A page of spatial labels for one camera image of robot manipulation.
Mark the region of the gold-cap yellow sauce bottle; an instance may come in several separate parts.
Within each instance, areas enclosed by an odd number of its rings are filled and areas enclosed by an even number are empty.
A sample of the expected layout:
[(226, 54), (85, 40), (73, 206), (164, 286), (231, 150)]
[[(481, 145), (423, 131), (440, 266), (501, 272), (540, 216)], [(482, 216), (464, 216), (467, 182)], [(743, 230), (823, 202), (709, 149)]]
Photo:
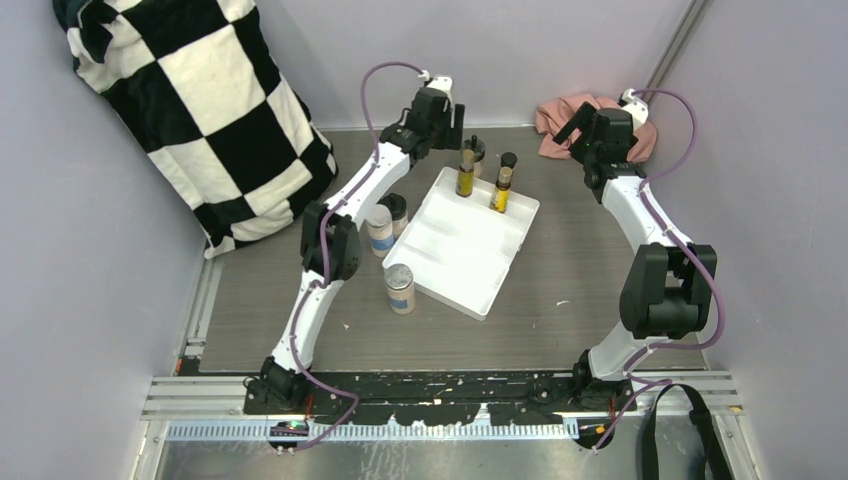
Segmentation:
[(457, 173), (455, 192), (460, 197), (469, 197), (473, 192), (475, 153), (471, 149), (461, 151), (461, 162)]

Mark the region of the yellow-label sauce bottle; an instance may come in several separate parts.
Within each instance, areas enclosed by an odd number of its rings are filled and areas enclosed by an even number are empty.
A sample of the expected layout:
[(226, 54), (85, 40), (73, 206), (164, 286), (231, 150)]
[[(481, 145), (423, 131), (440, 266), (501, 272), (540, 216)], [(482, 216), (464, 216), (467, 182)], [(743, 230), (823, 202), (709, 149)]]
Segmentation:
[(498, 213), (505, 213), (507, 210), (509, 194), (511, 191), (513, 180), (513, 169), (511, 167), (501, 167), (498, 172), (492, 197), (489, 207)]

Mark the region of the taped black-lid grinder jar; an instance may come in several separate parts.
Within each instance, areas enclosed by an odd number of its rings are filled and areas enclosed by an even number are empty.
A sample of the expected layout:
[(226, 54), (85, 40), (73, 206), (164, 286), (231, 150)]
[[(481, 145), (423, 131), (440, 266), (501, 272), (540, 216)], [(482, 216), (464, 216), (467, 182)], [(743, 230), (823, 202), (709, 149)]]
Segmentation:
[(470, 150), (474, 154), (474, 177), (480, 178), (483, 172), (483, 161), (486, 156), (485, 143), (477, 135), (471, 135), (469, 138), (464, 140), (463, 149)]

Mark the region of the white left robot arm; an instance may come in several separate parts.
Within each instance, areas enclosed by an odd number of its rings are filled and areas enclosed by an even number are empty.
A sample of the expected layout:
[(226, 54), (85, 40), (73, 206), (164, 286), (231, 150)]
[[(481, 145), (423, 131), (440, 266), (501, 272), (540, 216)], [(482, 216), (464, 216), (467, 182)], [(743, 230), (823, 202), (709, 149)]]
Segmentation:
[(452, 79), (438, 75), (416, 92), (398, 122), (378, 136), (373, 153), (352, 179), (302, 215), (303, 272), (295, 307), (284, 333), (250, 383), (284, 414), (298, 412), (307, 398), (306, 374), (332, 301), (363, 257), (360, 228), (379, 200), (433, 149), (456, 150), (462, 142), (465, 107), (452, 96)]

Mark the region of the blue-label shaker near arm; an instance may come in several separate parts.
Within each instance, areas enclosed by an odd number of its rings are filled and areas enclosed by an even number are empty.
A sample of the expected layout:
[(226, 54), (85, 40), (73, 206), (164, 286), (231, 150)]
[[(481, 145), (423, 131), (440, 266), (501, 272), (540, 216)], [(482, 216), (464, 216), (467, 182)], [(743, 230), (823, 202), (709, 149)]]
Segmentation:
[(367, 215), (365, 224), (372, 252), (379, 258), (386, 257), (395, 242), (391, 211), (377, 204)]

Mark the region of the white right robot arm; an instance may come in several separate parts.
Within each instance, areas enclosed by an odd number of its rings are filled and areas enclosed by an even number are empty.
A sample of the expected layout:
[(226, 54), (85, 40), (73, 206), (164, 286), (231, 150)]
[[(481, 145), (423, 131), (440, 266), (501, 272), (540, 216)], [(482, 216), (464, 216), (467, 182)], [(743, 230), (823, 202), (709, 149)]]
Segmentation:
[(642, 167), (627, 159), (647, 114), (638, 98), (612, 108), (585, 102), (553, 138), (582, 165), (585, 185), (634, 252), (619, 297), (619, 323), (573, 366), (571, 397), (584, 410), (621, 393), (628, 372), (651, 350), (701, 331), (709, 316), (715, 250), (676, 229), (655, 205)]

